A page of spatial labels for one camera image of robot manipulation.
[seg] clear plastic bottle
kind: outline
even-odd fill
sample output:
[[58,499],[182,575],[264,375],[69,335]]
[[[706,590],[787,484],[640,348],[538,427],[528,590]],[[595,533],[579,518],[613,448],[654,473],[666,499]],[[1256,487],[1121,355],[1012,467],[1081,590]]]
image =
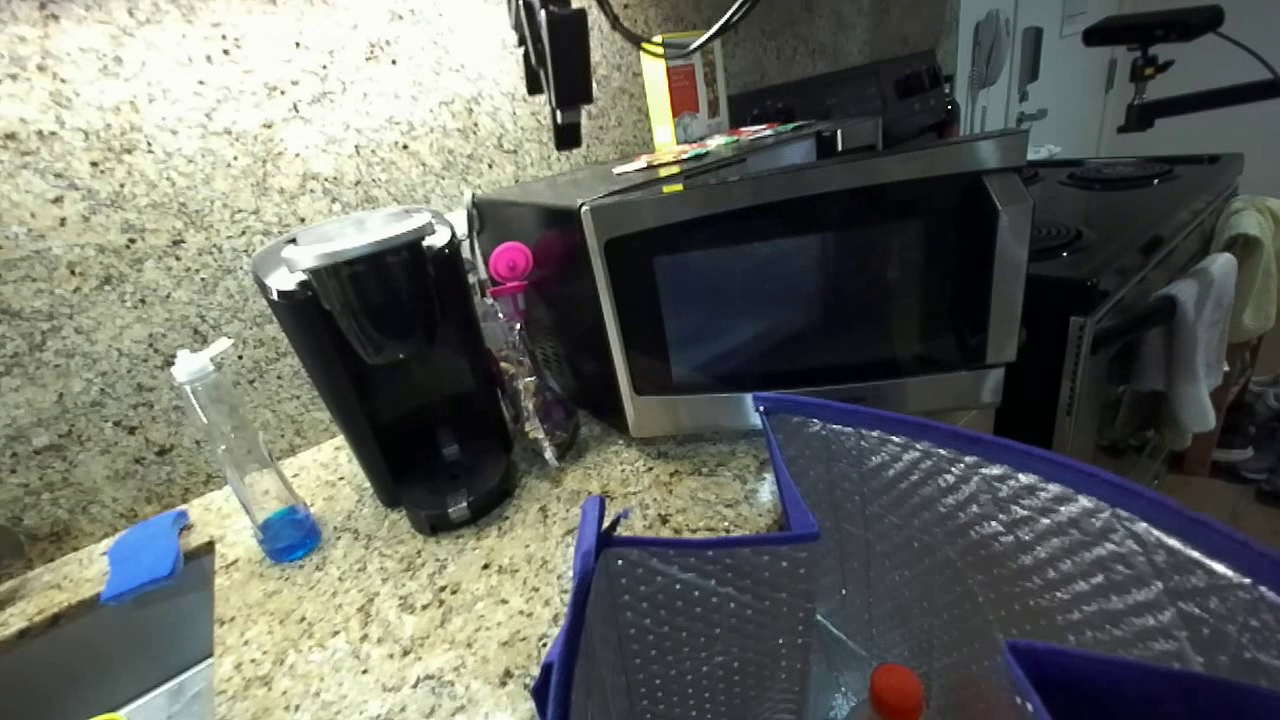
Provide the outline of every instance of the clear plastic bottle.
[[195,441],[231,484],[264,556],[271,563],[300,563],[321,548],[321,523],[269,460],[255,427],[245,419],[231,387],[216,371],[212,362],[227,348],[231,340],[216,340],[205,354],[182,348],[174,382],[191,413]]
[[487,304],[481,310],[481,318],[498,318],[501,334],[487,335],[487,348],[498,354],[501,371],[515,392],[523,436],[556,467],[573,453],[579,419],[577,409],[552,387],[552,375],[546,370],[561,355],[561,348],[550,340],[550,334],[528,334],[533,276],[533,249],[523,240],[501,240],[487,254]]

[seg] blue basket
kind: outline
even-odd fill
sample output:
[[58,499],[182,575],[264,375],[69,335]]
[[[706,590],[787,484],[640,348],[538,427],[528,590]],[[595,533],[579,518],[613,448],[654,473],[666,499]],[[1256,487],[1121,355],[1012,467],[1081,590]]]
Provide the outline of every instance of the blue basket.
[[1280,561],[1235,533],[995,436],[756,406],[785,533],[640,541],[590,499],[546,715],[865,715],[880,661],[931,715],[1275,709]]

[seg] black cord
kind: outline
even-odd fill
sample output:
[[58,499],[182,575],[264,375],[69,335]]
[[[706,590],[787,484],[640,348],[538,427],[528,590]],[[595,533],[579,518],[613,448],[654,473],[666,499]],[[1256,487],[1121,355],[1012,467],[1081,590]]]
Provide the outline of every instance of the black cord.
[[1280,71],[1275,71],[1275,66],[1272,66],[1272,62],[1263,62],[1263,54],[1250,48],[1243,40],[1235,40],[1235,37],[1229,37],[1229,32],[1211,32],[1211,37],[1221,37],[1221,40],[1235,46],[1243,56],[1253,56],[1253,62],[1256,62],[1256,66],[1263,66],[1272,77],[1280,77]]
[[732,5],[714,29],[706,29],[698,40],[690,40],[690,46],[666,46],[666,40],[654,40],[654,37],[634,32],[634,29],[616,17],[613,0],[595,0],[595,5],[602,5],[603,26],[608,26],[616,37],[626,37],[635,54],[644,54],[644,56],[669,56],[669,62],[698,56],[699,48],[710,48],[710,46],[718,46],[725,32],[732,32],[739,22],[748,22],[754,8],[756,8],[756,0],[736,0],[736,5]]

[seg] coffee maker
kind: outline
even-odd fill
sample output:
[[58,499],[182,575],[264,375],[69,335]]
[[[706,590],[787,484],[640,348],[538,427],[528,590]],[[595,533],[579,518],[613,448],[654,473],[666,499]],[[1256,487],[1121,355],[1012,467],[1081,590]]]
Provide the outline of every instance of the coffee maker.
[[371,492],[439,533],[512,497],[512,434],[445,218],[317,220],[253,259]]

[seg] pink bottle cap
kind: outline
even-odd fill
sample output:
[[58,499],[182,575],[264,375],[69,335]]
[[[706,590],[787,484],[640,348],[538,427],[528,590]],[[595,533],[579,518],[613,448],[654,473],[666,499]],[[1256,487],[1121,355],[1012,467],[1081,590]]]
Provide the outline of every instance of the pink bottle cap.
[[487,282],[491,282],[491,291],[501,291],[501,295],[523,291],[533,271],[538,271],[538,259],[523,240],[501,240],[487,254]]

